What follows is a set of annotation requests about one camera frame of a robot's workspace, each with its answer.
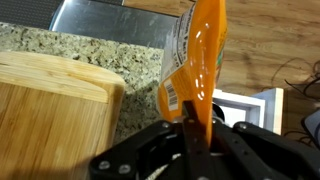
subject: wooden cutting board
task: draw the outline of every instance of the wooden cutting board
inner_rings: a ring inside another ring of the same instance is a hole
[[[0,52],[0,179],[88,179],[112,145],[124,86],[87,63]]]

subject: kitchen counter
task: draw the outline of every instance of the kitchen counter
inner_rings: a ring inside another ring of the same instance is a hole
[[[0,51],[27,51],[61,56],[94,64],[122,76],[127,86],[115,144],[160,119],[155,97],[162,49],[0,22]]]

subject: granite countertop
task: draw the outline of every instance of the granite countertop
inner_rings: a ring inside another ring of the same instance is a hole
[[[162,49],[130,45],[0,22],[0,51],[27,51],[87,62],[126,82],[114,143],[159,120],[156,91]]]

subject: orange plastic bag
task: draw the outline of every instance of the orange plastic bag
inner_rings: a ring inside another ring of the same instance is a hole
[[[172,121],[192,100],[207,142],[212,134],[212,94],[227,33],[225,0],[198,0],[167,37],[158,89],[158,109]]]

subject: wooden floor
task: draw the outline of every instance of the wooden floor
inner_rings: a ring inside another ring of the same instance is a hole
[[[125,0],[124,4],[180,15],[193,2]],[[242,95],[284,88],[282,131],[302,131],[301,119],[320,103],[305,98],[284,80],[305,84],[320,72],[320,1],[227,0],[226,4],[229,29],[218,88]],[[312,91],[320,94],[320,84]]]

